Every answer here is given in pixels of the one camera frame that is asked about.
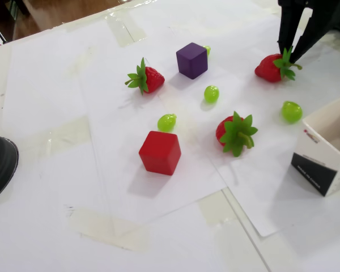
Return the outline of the black gripper with plate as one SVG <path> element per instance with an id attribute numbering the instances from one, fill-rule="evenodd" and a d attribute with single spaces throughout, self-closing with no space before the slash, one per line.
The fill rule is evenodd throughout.
<path id="1" fill-rule="evenodd" d="M 306 7 L 312 9 L 312 16 L 291 54 L 291 62 L 296 62 L 314 46 L 327 33 L 329 25 L 333 26 L 340 22 L 340 1 L 337 0 L 278 0 L 278 5 L 281 7 L 278 38 L 281 53 L 291 47 L 304 9 Z"/>

